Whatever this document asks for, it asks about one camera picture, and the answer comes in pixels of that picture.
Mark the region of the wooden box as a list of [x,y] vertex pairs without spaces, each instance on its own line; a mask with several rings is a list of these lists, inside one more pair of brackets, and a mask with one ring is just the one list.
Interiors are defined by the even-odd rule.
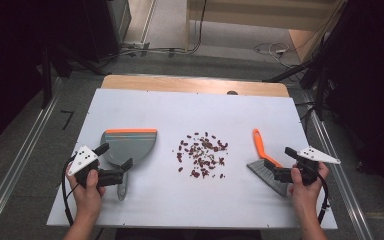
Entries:
[[305,62],[309,60],[319,45],[321,34],[294,29],[290,29],[289,34],[300,61]]

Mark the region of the grey brush with orange handle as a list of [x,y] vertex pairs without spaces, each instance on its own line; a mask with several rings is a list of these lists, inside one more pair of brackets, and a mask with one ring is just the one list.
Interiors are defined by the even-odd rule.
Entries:
[[247,167],[277,194],[282,197],[286,197],[288,191],[288,184],[276,180],[274,178],[274,174],[264,166],[264,160],[270,160],[278,168],[282,168],[282,165],[265,152],[262,134],[258,129],[253,130],[252,136],[259,159],[257,161],[247,164]]

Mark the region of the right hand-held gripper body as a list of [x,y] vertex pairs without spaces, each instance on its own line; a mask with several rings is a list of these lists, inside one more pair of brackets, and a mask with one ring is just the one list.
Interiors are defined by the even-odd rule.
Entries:
[[[296,167],[299,169],[304,185],[311,185],[318,178],[319,163],[340,164],[338,158],[334,158],[312,146],[297,151],[298,159]],[[282,183],[292,183],[291,169],[281,168],[279,174],[274,174],[274,178]]]

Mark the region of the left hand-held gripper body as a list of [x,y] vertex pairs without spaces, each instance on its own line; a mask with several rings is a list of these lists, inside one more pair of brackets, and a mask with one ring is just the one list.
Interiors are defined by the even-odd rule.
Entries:
[[68,175],[75,176],[77,183],[83,188],[86,187],[87,177],[91,170],[98,172],[98,187],[122,184],[124,172],[120,168],[112,170],[100,169],[98,167],[98,157],[89,147],[82,146],[74,156]]

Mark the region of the grey power strip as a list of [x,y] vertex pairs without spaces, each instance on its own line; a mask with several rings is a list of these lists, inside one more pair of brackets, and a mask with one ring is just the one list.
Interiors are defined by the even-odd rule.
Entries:
[[149,50],[149,43],[124,43],[121,47],[121,55],[127,55],[131,57],[147,55]]

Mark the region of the metal floor rail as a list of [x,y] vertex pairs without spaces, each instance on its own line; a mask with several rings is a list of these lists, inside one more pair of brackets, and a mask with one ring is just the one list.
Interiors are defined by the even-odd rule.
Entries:
[[[310,129],[317,135],[317,138],[311,140],[317,147],[320,147],[326,153],[333,157],[337,156],[337,151],[331,141],[324,121],[320,121],[315,110],[308,107]],[[368,225],[366,217],[359,204],[354,189],[351,185],[342,165],[330,164],[336,187],[338,188],[340,199],[344,205],[346,216],[353,227],[358,240],[374,240],[374,235]]]
[[13,193],[64,87],[65,78],[53,81],[53,96],[42,108],[41,95],[34,97],[0,136],[0,216]]

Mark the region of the grey dustpan with orange edge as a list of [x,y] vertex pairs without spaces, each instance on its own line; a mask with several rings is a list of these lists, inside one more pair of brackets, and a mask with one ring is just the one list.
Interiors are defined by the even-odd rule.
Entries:
[[[109,144],[104,158],[119,169],[129,158],[133,159],[133,166],[141,163],[153,149],[156,138],[156,129],[107,129],[103,132],[100,143]],[[124,172],[123,183],[117,184],[119,201],[123,201],[127,195],[128,172]]]

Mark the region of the black stand leg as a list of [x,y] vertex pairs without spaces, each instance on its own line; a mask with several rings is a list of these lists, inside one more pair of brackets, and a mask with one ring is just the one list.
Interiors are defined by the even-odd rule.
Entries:
[[309,60],[309,61],[306,61],[306,62],[304,62],[298,66],[292,67],[291,69],[289,69],[289,70],[285,71],[284,73],[281,73],[275,77],[262,80],[262,82],[279,83],[279,82],[283,81],[284,79],[287,79],[288,77],[291,77],[292,75],[297,74],[299,72],[303,72],[304,70],[306,70],[306,69],[308,69],[314,65],[315,65],[315,61]]
[[42,78],[43,78],[43,103],[45,109],[52,99],[51,58],[47,44],[41,45]]

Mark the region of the pile of red beans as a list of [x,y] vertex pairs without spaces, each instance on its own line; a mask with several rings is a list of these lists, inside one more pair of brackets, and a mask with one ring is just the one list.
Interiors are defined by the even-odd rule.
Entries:
[[229,143],[203,132],[185,135],[173,150],[177,172],[194,179],[224,179]]

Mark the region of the person's right hand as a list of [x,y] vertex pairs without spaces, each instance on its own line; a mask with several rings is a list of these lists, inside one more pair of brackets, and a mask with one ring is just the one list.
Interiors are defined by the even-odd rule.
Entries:
[[300,221],[310,219],[317,221],[316,203],[322,189],[322,181],[318,179],[311,185],[305,186],[296,166],[291,169],[291,178],[293,186],[290,188],[290,192],[297,218]]

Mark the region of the wooden table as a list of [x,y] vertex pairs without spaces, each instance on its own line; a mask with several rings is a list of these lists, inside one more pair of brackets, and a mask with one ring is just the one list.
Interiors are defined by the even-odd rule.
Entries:
[[104,89],[237,94],[245,96],[289,96],[287,87],[281,83],[247,82],[201,77],[108,75],[104,78],[101,87]]

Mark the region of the black cabinet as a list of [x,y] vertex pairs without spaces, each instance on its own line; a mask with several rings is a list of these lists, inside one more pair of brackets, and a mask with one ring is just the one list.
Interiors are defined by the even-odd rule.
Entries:
[[82,0],[95,62],[117,55],[132,20],[128,0]]

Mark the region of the person's left hand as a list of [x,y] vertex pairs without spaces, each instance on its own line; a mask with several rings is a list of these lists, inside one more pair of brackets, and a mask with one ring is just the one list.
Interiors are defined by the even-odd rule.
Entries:
[[106,191],[104,187],[97,186],[98,172],[96,170],[89,171],[85,188],[76,186],[77,181],[74,176],[66,175],[66,177],[73,190],[76,203],[74,224],[79,226],[93,226],[100,215],[102,196]]

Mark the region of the white board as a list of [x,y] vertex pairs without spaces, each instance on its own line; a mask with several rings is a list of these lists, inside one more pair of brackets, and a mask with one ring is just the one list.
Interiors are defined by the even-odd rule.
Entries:
[[[107,129],[154,128],[155,145],[128,174],[128,192],[107,188],[97,220],[108,227],[295,228],[292,202],[248,169],[258,155],[252,133],[260,131],[266,153],[285,167],[285,148],[308,147],[295,104],[288,97],[255,97],[99,89],[79,134],[78,145],[99,146]],[[181,142],[200,137],[227,148],[224,163],[194,177]]]

